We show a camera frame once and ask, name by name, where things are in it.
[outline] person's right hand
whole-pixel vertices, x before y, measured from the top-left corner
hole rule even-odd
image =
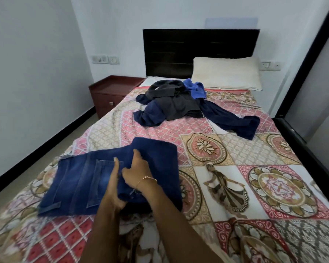
[[[123,168],[122,175],[127,185],[132,188],[143,192],[142,189],[146,188],[149,183],[156,183],[153,179],[143,179],[145,176],[152,177],[149,169],[149,163],[142,159],[140,152],[137,149],[133,149],[133,161],[130,169]]]

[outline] hand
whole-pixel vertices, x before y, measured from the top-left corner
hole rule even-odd
[[[122,174],[127,185],[132,188],[136,187],[137,190],[143,193],[143,190],[149,186],[150,183],[156,183],[156,181],[153,179],[143,179],[145,176],[152,177],[149,163],[142,159],[141,154],[137,149],[133,149],[133,152],[132,167],[130,169],[123,168]]]
[[[120,163],[117,158],[113,158],[115,166],[110,175],[110,180],[108,181],[107,189],[102,201],[106,203],[111,203],[117,211],[122,210],[127,202],[120,200],[117,194],[118,185],[118,170],[120,168]]]

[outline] person's left hand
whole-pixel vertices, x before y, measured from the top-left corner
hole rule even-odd
[[[115,166],[110,175],[110,180],[108,181],[107,189],[102,202],[111,203],[117,211],[122,210],[127,202],[118,198],[117,185],[118,185],[118,170],[120,168],[120,163],[117,158],[113,158]]]

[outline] baseboard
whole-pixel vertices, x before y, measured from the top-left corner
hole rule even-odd
[[[329,201],[329,171],[327,168],[316,158],[303,139],[292,130],[284,119],[274,118],[273,121]]]
[[[92,107],[90,110],[66,126],[55,136],[50,138],[43,145],[41,145],[11,169],[5,172],[2,176],[0,176],[0,192],[95,113],[96,109],[95,107]]]

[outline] white pillow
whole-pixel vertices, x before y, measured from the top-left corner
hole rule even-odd
[[[159,76],[148,76],[140,85],[139,87],[147,87],[151,86],[153,83],[160,81],[160,80],[176,80],[176,79],[171,79],[169,77],[159,77]]]
[[[193,83],[208,89],[262,90],[259,60],[255,57],[224,59],[195,57]]]

